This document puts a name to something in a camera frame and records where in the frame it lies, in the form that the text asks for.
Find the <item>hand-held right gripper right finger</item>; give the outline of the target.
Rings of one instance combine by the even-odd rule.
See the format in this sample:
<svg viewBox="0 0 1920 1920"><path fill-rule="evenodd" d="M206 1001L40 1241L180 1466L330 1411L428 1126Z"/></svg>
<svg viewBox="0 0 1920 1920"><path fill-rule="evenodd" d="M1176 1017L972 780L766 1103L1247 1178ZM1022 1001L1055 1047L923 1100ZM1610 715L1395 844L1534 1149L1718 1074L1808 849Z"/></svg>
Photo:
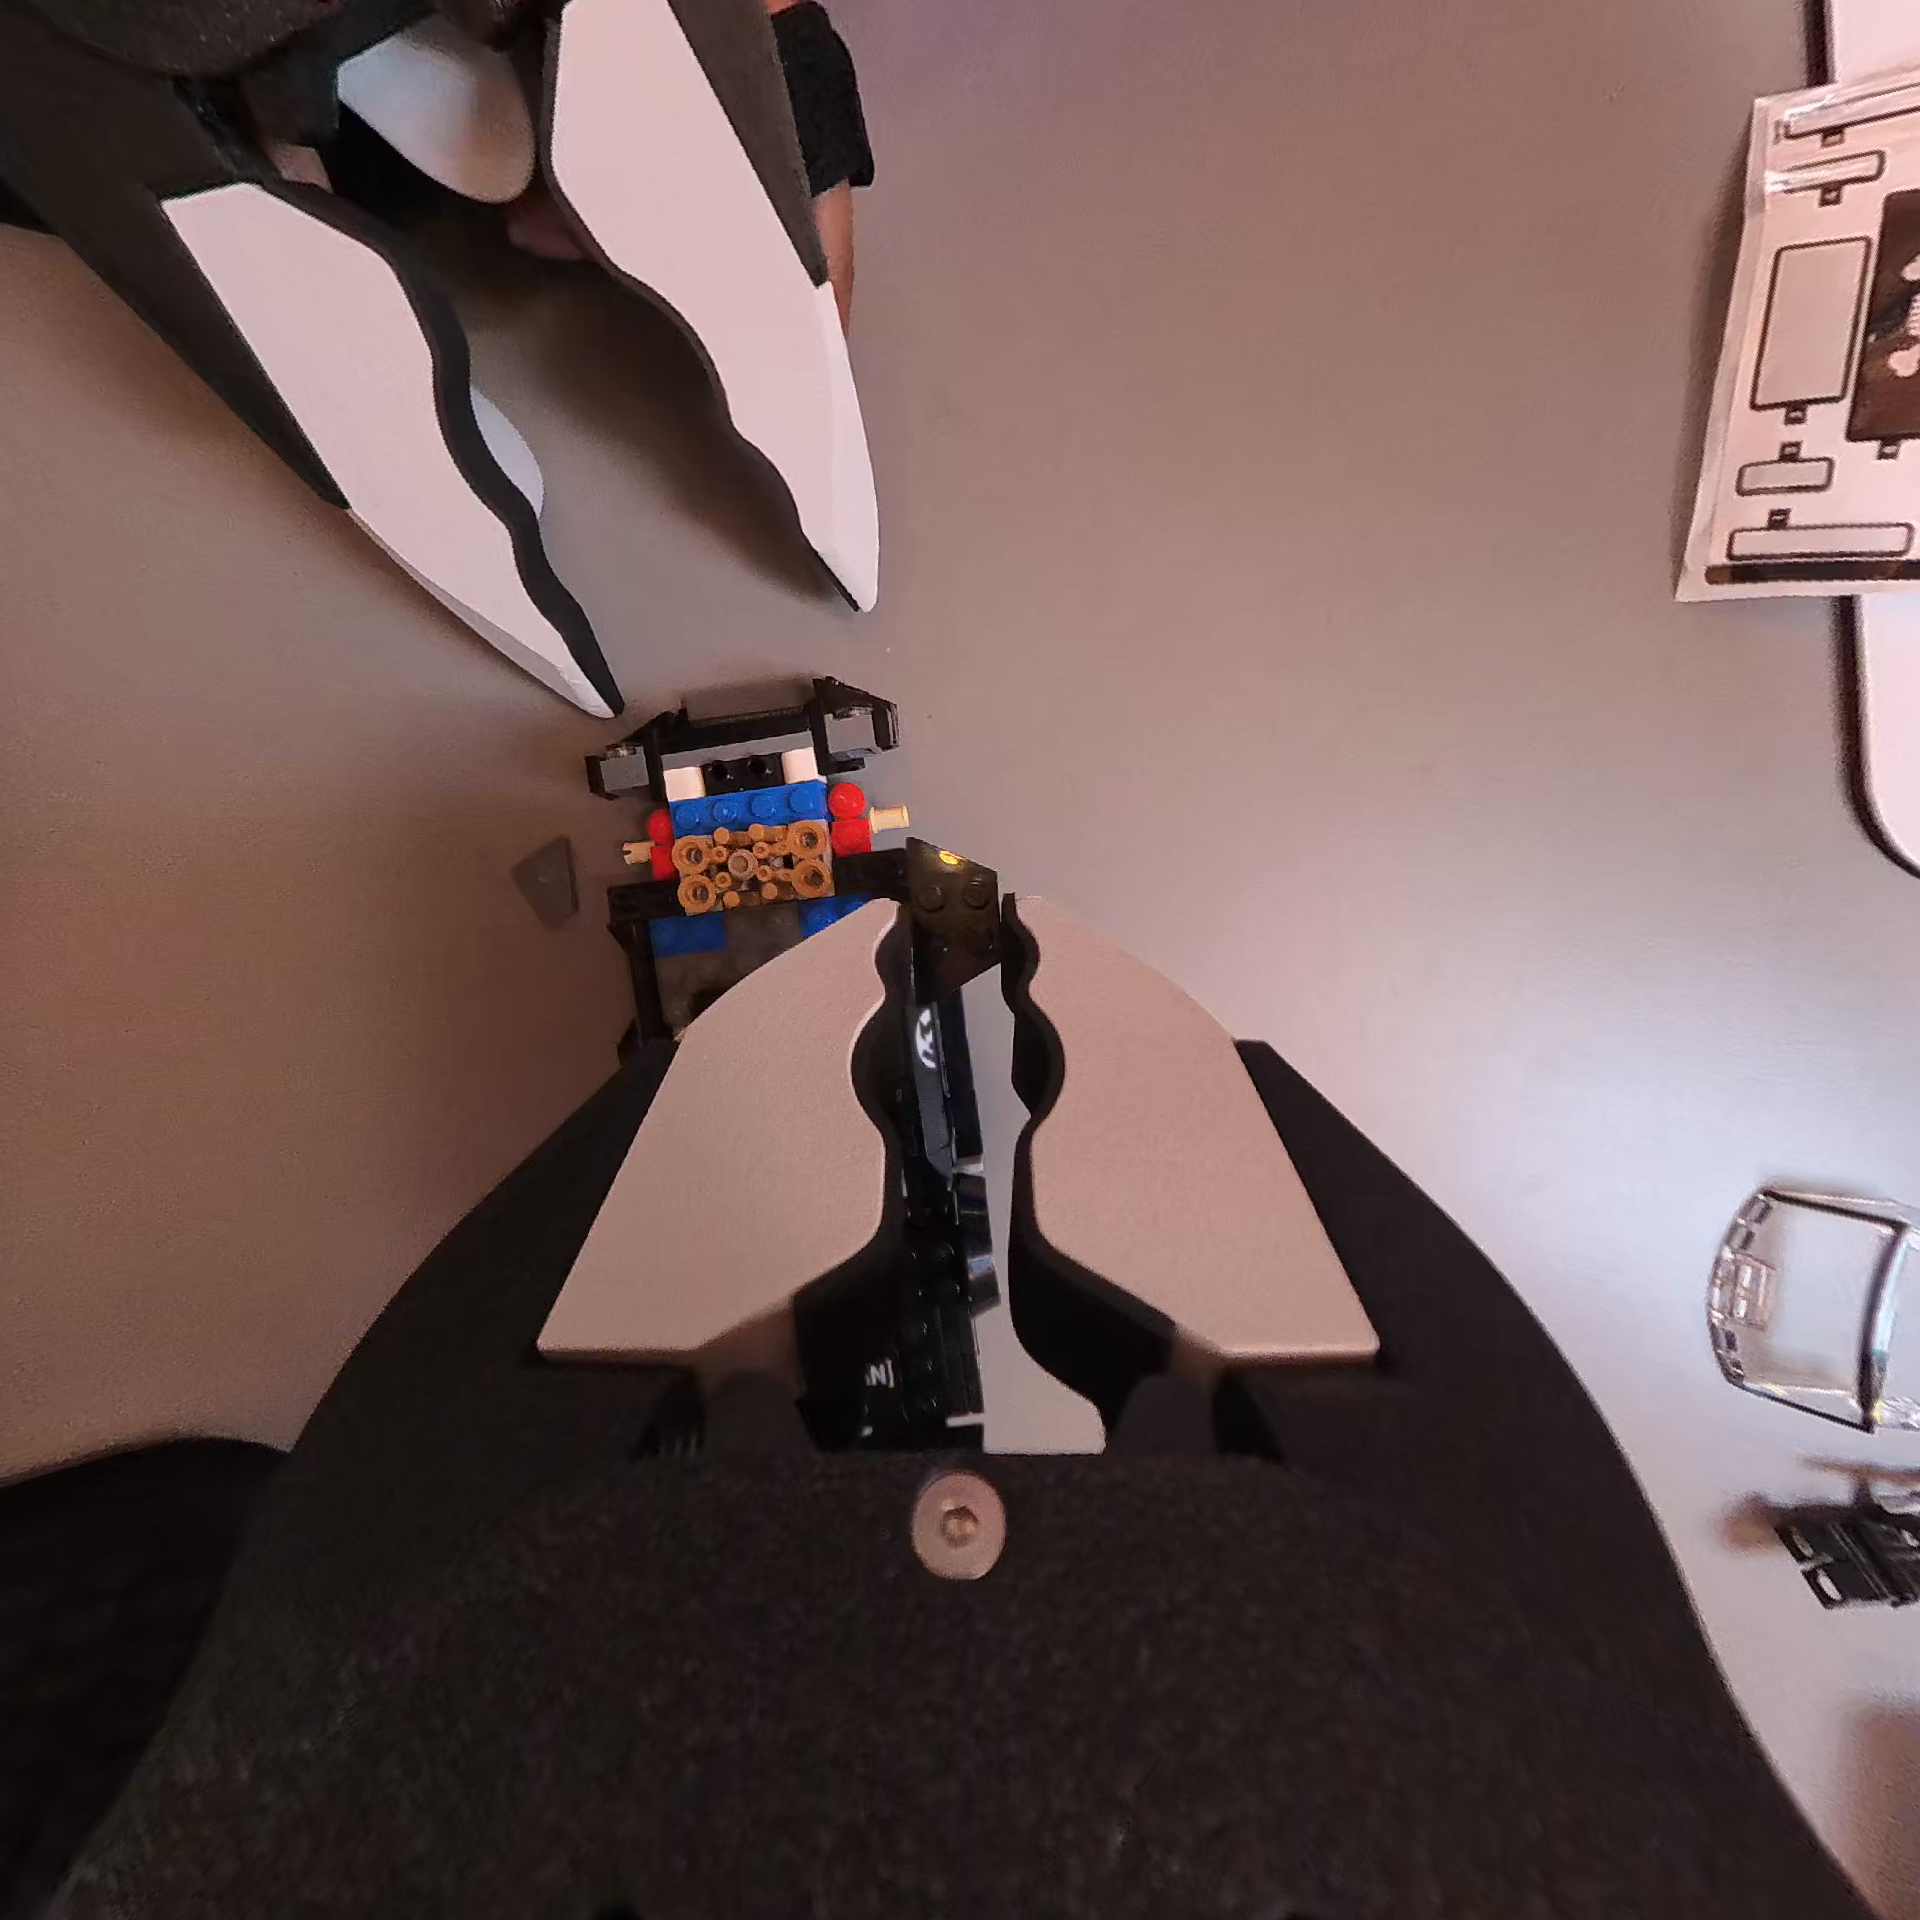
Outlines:
<svg viewBox="0 0 1920 1920"><path fill-rule="evenodd" d="M1008 895L1001 929L1026 1356L1050 1373L1372 1363L1379 1332L1227 1028L1048 898Z"/></svg>

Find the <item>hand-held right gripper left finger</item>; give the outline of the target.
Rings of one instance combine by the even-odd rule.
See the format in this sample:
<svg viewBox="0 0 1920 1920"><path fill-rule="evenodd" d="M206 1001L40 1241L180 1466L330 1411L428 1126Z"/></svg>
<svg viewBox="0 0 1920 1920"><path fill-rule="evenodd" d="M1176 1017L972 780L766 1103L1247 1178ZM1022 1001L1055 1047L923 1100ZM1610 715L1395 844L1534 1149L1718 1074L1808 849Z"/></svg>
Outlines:
<svg viewBox="0 0 1920 1920"><path fill-rule="evenodd" d="M910 940L878 901L694 1020L553 1302L547 1359L857 1370L905 1253L886 1103Z"/></svg>

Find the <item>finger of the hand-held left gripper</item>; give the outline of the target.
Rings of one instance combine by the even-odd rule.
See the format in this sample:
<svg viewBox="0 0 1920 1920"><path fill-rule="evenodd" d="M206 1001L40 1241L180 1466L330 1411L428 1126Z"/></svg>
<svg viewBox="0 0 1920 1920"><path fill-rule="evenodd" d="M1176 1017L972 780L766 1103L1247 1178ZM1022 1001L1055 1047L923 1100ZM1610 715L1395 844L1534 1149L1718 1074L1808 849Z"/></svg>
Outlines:
<svg viewBox="0 0 1920 1920"><path fill-rule="evenodd" d="M466 337L436 289L311 188L216 185L160 209L350 518L526 675L618 715L536 499L473 410Z"/></svg>
<svg viewBox="0 0 1920 1920"><path fill-rule="evenodd" d="M873 462L769 7L560 4L544 173L588 251L699 348L807 547L871 610Z"/></svg>

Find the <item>black lego wedge plate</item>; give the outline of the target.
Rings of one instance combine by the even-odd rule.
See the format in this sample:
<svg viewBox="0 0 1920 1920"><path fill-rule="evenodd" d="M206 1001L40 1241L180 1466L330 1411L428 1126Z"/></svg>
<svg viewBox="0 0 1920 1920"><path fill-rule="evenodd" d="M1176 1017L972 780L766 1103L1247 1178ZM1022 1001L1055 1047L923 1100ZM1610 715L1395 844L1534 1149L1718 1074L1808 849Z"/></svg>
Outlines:
<svg viewBox="0 0 1920 1920"><path fill-rule="evenodd" d="M1001 945L1001 884L994 869L907 837L904 849L905 903L931 964L980 969L996 964Z"/></svg>

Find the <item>black lego car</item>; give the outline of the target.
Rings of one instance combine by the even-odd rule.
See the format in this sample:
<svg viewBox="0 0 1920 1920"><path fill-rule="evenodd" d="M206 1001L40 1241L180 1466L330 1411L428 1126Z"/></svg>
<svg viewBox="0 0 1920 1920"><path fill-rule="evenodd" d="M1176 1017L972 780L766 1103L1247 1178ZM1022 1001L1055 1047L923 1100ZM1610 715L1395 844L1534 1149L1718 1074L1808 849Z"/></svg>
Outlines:
<svg viewBox="0 0 1920 1920"><path fill-rule="evenodd" d="M962 990L994 964L931 964L919 945L907 809L868 788L868 759L896 745L891 702L824 677L777 709L662 711L586 759L598 797L643 814L623 849L631 878L609 886L635 1010L615 1057L679 1042L751 974L863 905L905 907L910 985L888 1095L904 1140L905 1274L850 1402L850 1437L980 1451L976 1319L996 1306L1000 1278Z"/></svg>

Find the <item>transparent lego windshield piece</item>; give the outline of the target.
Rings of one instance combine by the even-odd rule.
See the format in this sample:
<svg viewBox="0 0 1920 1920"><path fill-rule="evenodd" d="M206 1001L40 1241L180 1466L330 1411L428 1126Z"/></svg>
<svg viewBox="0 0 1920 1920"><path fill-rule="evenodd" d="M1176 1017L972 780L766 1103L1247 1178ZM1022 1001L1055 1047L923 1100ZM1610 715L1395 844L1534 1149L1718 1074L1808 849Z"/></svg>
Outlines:
<svg viewBox="0 0 1920 1920"><path fill-rule="evenodd" d="M1729 1385L1860 1434L1913 1434L1915 1206L1756 1188L1720 1243L1708 1326Z"/></svg>

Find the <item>small black lego piece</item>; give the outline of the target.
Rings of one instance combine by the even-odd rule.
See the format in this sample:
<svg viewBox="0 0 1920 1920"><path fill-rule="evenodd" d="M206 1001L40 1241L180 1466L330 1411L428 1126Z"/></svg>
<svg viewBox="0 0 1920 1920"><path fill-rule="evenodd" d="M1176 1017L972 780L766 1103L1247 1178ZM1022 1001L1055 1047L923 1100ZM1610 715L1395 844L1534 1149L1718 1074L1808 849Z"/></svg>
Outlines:
<svg viewBox="0 0 1920 1920"><path fill-rule="evenodd" d="M1907 1610L1918 1603L1918 1467L1810 1453L1792 1485L1750 1493L1720 1517L1738 1551L1782 1548L1819 1606Z"/></svg>

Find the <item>lego sticker sheet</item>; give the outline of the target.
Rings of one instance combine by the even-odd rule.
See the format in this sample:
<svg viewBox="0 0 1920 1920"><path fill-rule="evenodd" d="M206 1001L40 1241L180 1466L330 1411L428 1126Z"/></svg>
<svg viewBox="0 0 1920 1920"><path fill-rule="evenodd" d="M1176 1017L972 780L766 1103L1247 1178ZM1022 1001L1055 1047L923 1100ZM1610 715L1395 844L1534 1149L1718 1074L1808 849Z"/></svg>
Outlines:
<svg viewBox="0 0 1920 1920"><path fill-rule="evenodd" d="M1675 597L1918 578L1918 73L1753 105Z"/></svg>

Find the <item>dark cloth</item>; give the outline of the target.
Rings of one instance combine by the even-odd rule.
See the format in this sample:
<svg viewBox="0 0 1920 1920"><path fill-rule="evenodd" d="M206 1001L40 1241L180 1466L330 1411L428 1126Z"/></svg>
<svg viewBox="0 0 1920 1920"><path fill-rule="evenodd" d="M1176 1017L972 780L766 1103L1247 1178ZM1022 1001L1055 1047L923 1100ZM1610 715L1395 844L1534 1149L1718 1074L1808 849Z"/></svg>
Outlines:
<svg viewBox="0 0 1920 1920"><path fill-rule="evenodd" d="M2 1493L2 1915L40 1915L155 1737L273 1446L193 1437Z"/></svg>

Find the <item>white tray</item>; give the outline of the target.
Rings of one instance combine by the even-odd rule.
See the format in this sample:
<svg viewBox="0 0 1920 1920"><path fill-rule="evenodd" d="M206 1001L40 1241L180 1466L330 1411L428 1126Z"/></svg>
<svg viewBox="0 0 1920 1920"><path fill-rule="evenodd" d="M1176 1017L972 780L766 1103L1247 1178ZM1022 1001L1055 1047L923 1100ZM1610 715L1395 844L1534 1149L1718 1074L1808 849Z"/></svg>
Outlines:
<svg viewBox="0 0 1920 1920"><path fill-rule="evenodd" d="M1918 65L1915 3L1827 3L1827 69L1854 82ZM1856 601L1856 785L1882 851L1918 873L1918 597Z"/></svg>

